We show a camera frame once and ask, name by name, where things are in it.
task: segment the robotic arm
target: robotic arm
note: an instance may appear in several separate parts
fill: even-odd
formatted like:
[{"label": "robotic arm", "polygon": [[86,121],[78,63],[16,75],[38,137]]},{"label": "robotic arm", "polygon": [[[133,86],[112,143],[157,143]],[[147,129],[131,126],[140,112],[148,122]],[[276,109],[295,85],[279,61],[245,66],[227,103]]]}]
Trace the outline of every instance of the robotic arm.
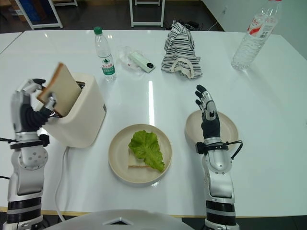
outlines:
[{"label": "robotic arm", "polygon": [[198,142],[197,152],[204,154],[202,165],[205,169],[205,198],[207,218],[205,230],[239,230],[236,223],[235,196],[230,177],[232,159],[242,148],[230,157],[227,153],[228,144],[220,138],[220,120],[215,103],[210,93],[201,85],[197,86],[195,94],[200,100],[196,104],[202,112],[204,142]]},{"label": "robotic arm", "polygon": [[4,230],[36,230],[43,220],[41,196],[44,184],[44,166],[48,159],[43,148],[49,144],[49,136],[37,135],[46,123],[56,104],[55,95],[40,111],[31,107],[31,93],[43,89],[45,80],[26,81],[13,95],[11,112],[16,143],[11,161],[14,172],[10,177],[8,191],[7,221]]}]

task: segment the wall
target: wall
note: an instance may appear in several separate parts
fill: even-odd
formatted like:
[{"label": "wall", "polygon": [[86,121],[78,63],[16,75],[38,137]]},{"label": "wall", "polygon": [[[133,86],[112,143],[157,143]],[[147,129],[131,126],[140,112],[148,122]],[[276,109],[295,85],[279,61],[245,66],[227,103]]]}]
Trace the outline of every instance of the wall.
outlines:
[{"label": "wall", "polygon": [[[267,0],[202,0],[225,31],[245,32],[255,12]],[[228,9],[222,15],[224,7]],[[283,0],[282,19],[273,33],[282,35],[307,59],[307,0]]]}]

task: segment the bread slice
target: bread slice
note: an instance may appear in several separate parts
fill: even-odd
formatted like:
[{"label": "bread slice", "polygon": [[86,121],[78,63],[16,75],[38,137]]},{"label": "bread slice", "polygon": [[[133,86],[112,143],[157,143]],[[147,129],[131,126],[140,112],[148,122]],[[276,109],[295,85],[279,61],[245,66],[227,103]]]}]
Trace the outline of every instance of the bread slice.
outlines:
[{"label": "bread slice", "polygon": [[65,117],[79,97],[81,88],[63,63],[59,63],[49,85],[42,90],[37,99],[46,104],[52,92],[55,93],[57,98],[54,111]]},{"label": "bread slice", "polygon": [[128,167],[143,168],[143,167],[149,167],[149,166],[144,163],[143,159],[137,159],[133,151],[129,148]]}]

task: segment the bottle label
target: bottle label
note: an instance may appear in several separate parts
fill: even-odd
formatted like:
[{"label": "bottle label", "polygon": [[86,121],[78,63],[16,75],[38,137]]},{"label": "bottle label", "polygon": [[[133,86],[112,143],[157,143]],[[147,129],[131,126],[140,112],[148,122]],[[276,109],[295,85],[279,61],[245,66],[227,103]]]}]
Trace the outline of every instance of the bottle label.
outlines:
[{"label": "bottle label", "polygon": [[274,18],[268,18],[261,23],[257,18],[254,18],[248,27],[248,33],[254,37],[267,38],[273,31],[277,22]]},{"label": "bottle label", "polygon": [[102,58],[102,71],[105,75],[112,75],[115,73],[114,62],[112,55]]}]

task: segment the lettuce leaf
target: lettuce leaf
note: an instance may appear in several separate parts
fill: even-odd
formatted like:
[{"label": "lettuce leaf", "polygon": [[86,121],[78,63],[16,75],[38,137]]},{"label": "lettuce leaf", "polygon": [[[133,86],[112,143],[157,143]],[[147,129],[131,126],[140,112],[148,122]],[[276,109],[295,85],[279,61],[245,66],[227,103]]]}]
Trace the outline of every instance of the lettuce leaf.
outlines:
[{"label": "lettuce leaf", "polygon": [[128,146],[134,155],[138,159],[144,159],[148,166],[160,172],[164,170],[163,156],[155,133],[147,133],[144,130],[136,132]]}]

